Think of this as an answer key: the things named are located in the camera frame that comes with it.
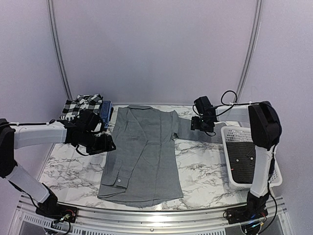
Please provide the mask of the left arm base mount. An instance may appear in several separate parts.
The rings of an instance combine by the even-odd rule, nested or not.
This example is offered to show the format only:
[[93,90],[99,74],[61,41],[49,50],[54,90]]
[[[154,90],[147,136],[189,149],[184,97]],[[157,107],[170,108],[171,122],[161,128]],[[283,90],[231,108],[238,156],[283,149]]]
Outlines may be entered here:
[[78,208],[68,205],[59,204],[57,201],[47,201],[38,203],[36,214],[54,219],[54,223],[76,221]]

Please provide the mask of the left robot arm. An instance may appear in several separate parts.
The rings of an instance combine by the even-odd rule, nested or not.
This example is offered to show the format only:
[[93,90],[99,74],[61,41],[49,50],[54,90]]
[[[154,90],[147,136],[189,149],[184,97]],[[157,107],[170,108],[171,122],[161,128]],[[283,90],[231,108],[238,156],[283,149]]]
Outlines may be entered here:
[[112,137],[95,131],[96,124],[59,120],[46,123],[12,123],[0,121],[0,176],[17,190],[27,193],[38,202],[39,210],[52,218],[62,213],[57,196],[44,184],[33,178],[14,158],[16,149],[48,144],[66,143],[75,148],[85,147],[86,155],[110,152],[116,149]]

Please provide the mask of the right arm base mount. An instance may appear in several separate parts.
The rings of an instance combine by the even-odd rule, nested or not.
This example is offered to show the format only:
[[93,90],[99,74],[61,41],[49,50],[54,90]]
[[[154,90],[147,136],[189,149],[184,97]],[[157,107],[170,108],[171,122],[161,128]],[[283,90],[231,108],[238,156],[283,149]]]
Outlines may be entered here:
[[265,204],[255,206],[252,204],[231,207],[224,211],[223,217],[229,224],[248,222],[259,218],[265,218],[268,215],[268,210]]

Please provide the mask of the grey long sleeve shirt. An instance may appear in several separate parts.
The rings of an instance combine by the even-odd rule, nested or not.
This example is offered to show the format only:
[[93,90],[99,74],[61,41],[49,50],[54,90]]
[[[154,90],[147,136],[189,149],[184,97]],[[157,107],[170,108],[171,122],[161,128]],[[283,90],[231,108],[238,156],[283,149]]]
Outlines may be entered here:
[[116,149],[106,157],[97,197],[130,207],[151,207],[183,197],[175,139],[222,143],[221,128],[212,137],[190,129],[176,111],[151,106],[119,108],[112,132]]

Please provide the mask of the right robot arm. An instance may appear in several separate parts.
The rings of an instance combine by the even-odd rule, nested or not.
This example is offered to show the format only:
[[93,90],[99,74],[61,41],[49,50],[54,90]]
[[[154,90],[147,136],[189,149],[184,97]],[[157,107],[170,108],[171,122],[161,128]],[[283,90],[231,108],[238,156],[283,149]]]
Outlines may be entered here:
[[216,122],[236,121],[250,125],[256,160],[252,186],[242,215],[253,219],[265,207],[270,196],[270,178],[274,171],[275,149],[280,141],[282,126],[270,102],[231,103],[213,106],[206,96],[194,101],[191,130],[213,132]]

